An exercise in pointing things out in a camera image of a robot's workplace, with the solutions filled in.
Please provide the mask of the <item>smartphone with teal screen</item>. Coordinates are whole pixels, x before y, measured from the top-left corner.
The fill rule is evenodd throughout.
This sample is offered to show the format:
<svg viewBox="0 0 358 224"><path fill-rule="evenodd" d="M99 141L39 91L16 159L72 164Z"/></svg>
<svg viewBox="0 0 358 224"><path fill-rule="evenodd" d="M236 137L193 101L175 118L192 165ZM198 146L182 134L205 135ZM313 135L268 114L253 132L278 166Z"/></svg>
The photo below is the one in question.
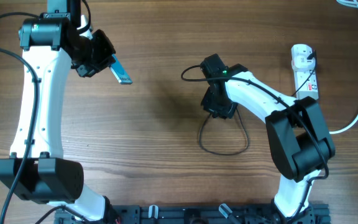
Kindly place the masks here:
<svg viewBox="0 0 358 224"><path fill-rule="evenodd" d="M116 77L117 81L121 85L131 85L132 79L130 78L129 74L125 71L124 67L118 60L115 54L112 54L113 59L115 60L109 68L112 71L113 75Z"/></svg>

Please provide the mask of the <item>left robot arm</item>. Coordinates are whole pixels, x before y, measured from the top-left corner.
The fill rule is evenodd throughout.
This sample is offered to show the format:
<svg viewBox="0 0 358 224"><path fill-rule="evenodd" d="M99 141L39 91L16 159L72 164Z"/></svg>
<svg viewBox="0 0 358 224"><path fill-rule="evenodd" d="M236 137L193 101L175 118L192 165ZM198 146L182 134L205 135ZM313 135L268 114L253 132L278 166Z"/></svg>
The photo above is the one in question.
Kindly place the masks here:
<svg viewBox="0 0 358 224"><path fill-rule="evenodd" d="M70 70L92 77L105 68L124 74L110 40L82 15L86 1L49 1L47 11L28 14L19 30L24 91L9 157L0 159L0 181L9 196L63 210L82 223L118 223L107 197L84 183L80 163L63 156L63 95Z"/></svg>

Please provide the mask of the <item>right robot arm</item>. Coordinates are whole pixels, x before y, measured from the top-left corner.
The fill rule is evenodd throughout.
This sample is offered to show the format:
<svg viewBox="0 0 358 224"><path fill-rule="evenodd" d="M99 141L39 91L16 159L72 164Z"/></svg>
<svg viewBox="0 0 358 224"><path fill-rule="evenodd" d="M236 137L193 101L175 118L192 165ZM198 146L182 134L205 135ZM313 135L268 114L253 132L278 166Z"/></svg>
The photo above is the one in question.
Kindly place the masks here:
<svg viewBox="0 0 358 224"><path fill-rule="evenodd" d="M318 102L283 95L256 79L243 65L226 66L218 54L199 65L209 87L201 102L213 118L232 118L239 105L266 126L280 186L273 199L283 221L295 222L308 207L316 180L328 178L336 149Z"/></svg>

